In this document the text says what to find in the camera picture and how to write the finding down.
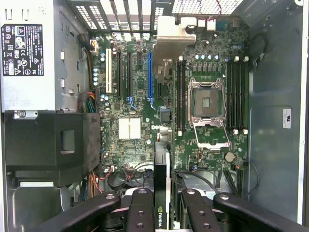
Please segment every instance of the white pci slot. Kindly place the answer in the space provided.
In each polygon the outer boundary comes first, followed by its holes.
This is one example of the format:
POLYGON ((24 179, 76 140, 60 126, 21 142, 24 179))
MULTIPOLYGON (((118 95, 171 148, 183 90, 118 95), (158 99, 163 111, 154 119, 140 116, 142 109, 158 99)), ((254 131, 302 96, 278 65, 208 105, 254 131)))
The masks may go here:
POLYGON ((106 93, 112 93, 112 50, 106 49, 106 93))

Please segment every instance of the psu label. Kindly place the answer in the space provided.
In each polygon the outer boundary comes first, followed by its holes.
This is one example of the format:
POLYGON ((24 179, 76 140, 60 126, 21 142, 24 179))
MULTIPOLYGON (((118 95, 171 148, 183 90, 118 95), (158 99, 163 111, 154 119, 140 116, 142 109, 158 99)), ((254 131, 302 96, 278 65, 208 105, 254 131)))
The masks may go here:
POLYGON ((1 27, 3 76, 43 76, 42 24, 1 27))

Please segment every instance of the barcode sticker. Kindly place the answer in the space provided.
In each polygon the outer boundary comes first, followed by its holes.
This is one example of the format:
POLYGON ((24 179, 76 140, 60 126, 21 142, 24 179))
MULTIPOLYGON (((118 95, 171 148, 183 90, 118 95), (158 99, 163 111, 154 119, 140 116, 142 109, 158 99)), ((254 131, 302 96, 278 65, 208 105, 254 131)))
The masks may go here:
POLYGON ((292 121, 291 109, 283 109, 283 128, 290 129, 292 121))

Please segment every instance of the screw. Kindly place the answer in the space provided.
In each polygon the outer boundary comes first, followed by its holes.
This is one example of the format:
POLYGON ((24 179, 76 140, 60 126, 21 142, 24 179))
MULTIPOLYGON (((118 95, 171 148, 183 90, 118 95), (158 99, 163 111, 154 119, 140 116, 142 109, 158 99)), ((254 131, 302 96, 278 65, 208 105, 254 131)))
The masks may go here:
POLYGON ((110 199, 115 198, 115 196, 114 196, 114 195, 112 195, 112 194, 108 194, 105 198, 110 200, 110 199))
POLYGON ((144 193, 146 193, 146 191, 144 190, 144 189, 141 189, 141 190, 139 190, 139 192, 138 193, 140 193, 140 194, 144 194, 144 193))
POLYGON ((188 189, 188 190, 187 190, 187 193, 189 193, 189 194, 195 194, 195 191, 194 191, 193 189, 188 189))
POLYGON ((18 110, 18 111, 17 111, 17 115, 18 115, 19 117, 26 117, 26 112, 25 112, 24 110, 18 110))
POLYGON ((226 196, 226 195, 220 195, 220 198, 221 198, 222 200, 228 200, 228 199, 229 199, 229 197, 226 196))

